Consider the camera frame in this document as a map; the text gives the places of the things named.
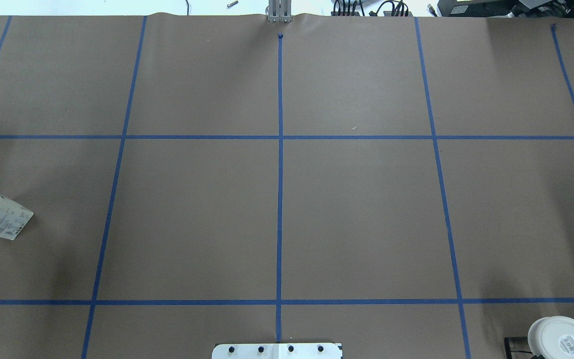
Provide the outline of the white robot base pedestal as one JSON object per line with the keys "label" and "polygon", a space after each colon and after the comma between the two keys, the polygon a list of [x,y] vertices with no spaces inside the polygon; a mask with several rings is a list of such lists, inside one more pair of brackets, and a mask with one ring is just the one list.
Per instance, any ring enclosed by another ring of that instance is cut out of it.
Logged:
{"label": "white robot base pedestal", "polygon": [[245,343],[221,344],[212,359],[343,359],[337,343]]}

